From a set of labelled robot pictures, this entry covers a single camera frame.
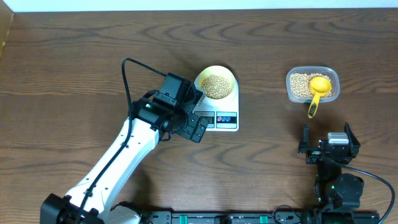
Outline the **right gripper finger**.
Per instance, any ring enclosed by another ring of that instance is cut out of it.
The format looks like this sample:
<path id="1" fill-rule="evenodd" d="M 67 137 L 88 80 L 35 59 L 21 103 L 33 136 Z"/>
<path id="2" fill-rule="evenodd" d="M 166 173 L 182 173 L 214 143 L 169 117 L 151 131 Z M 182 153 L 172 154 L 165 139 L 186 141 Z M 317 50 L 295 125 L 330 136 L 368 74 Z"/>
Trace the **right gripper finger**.
<path id="1" fill-rule="evenodd" d="M 298 153 L 307 153 L 309 150 L 308 142 L 308 124 L 305 123 L 303 126 L 303 136 L 298 144 Z"/>
<path id="2" fill-rule="evenodd" d="M 351 152 L 359 152 L 359 148 L 361 147 L 361 144 L 357 140 L 356 136 L 353 134 L 348 122 L 345 122 L 344 131 L 348 136 L 348 140 L 349 140 L 348 144 L 351 149 Z"/>

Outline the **yellow measuring scoop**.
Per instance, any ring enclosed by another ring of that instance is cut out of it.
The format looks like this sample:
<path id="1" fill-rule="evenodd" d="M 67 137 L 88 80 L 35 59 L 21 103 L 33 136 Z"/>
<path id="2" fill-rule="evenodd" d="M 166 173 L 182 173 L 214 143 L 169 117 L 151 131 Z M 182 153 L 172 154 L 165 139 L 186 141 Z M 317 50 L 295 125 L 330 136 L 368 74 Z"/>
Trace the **yellow measuring scoop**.
<path id="1" fill-rule="evenodd" d="M 309 90 L 313 95 L 312 102 L 308 109 L 308 117 L 313 118 L 320 104 L 320 98 L 327 95 L 332 85 L 325 77 L 315 77 L 310 80 Z"/>

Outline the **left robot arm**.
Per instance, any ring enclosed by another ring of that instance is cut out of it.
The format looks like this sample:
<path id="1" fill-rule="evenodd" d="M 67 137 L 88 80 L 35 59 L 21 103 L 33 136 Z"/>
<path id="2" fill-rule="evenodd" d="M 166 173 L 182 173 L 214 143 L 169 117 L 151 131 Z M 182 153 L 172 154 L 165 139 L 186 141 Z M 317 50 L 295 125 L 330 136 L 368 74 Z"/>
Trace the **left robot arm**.
<path id="1" fill-rule="evenodd" d="M 205 92 L 191 81 L 167 74 L 159 90 L 129 105 L 129 117 L 115 141 L 94 168 L 64 197 L 50 194 L 40 208 L 41 223 L 139 223 L 141 214 L 113 207 L 143 158 L 178 134 L 200 142 L 208 121 L 193 112 Z"/>

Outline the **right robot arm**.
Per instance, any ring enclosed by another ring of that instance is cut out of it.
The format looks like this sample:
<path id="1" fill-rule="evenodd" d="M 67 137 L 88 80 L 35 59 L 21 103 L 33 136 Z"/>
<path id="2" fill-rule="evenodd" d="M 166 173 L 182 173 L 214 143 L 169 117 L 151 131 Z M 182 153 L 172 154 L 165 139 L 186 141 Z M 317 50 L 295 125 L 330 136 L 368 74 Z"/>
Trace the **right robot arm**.
<path id="1" fill-rule="evenodd" d="M 328 133 L 317 146 L 311 146 L 308 124 L 303 126 L 303 136 L 298 145 L 298 152 L 306 155 L 307 164 L 317 166 L 315 195 L 322 207 L 332 210 L 353 210 L 360 206 L 364 181 L 353 174 L 342 173 L 342 166 L 354 159 L 361 144 L 345 123 L 341 133 Z"/>

